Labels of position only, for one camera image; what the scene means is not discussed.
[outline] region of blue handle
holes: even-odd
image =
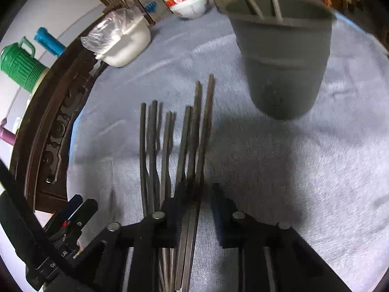
[[[46,28],[41,27],[36,31],[34,40],[46,48],[54,56],[60,56],[65,50],[65,46],[54,38]]]

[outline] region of white wall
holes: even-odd
[[[39,58],[44,48],[34,41],[35,32],[41,26],[54,37],[58,37],[80,17],[101,4],[99,0],[28,0],[20,10],[8,31],[0,41],[0,49],[23,36],[36,47]],[[19,86],[5,73],[0,72],[0,118],[3,119]]]
[[[9,44],[19,42],[23,36],[26,36],[36,47],[35,57],[40,58],[44,53],[44,48],[34,41],[34,35],[38,28],[41,26],[46,27],[50,34],[58,38],[78,19],[100,5],[101,2],[99,0],[28,0],[0,42],[0,50]],[[85,26],[82,29],[80,28],[79,32],[84,30],[94,20],[91,20],[89,23],[83,23]],[[0,119],[6,116],[18,89],[19,86],[13,80],[5,73],[0,72]],[[6,164],[9,164],[11,148],[10,146],[2,147],[4,148],[0,148],[0,158]],[[33,292],[34,289],[25,279],[25,265],[16,256],[15,250],[1,226],[0,255],[20,288],[24,292]]]

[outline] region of metal tongs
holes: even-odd
[[[178,155],[176,175],[176,189],[185,187],[188,193],[188,203],[181,221],[181,231],[178,234],[179,245],[176,248],[160,249],[159,278],[164,292],[189,291],[192,270],[193,253],[195,248],[200,198],[203,184],[205,150],[211,130],[213,91],[215,79],[209,75],[207,98],[203,117],[203,126],[200,135],[200,114],[202,110],[202,85],[196,82],[194,104],[186,106],[184,123],[182,127],[181,145]],[[143,214],[147,216],[159,210],[164,201],[172,196],[171,180],[169,175],[169,155],[173,147],[173,132],[176,114],[166,113],[165,131],[162,147],[161,183],[159,183],[156,169],[156,155],[159,150],[159,133],[162,119],[162,104],[153,101],[148,108],[147,130],[146,103],[141,104],[140,128],[140,168],[141,168],[141,196]],[[188,154],[187,172],[185,174],[186,157]],[[147,171],[146,158],[149,157],[149,171]]]

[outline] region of bucket handle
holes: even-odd
[[[26,39],[26,36],[23,36],[23,38],[19,42],[19,47],[21,48],[23,44],[26,44],[31,49],[31,57],[34,58],[35,56],[35,47],[30,43],[28,39]]]

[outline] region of dark wooden furniture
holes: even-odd
[[[85,36],[96,23],[80,36]],[[73,123],[96,78],[106,68],[76,38],[32,97],[17,132],[10,171],[35,210],[55,212],[67,202],[66,173]]]

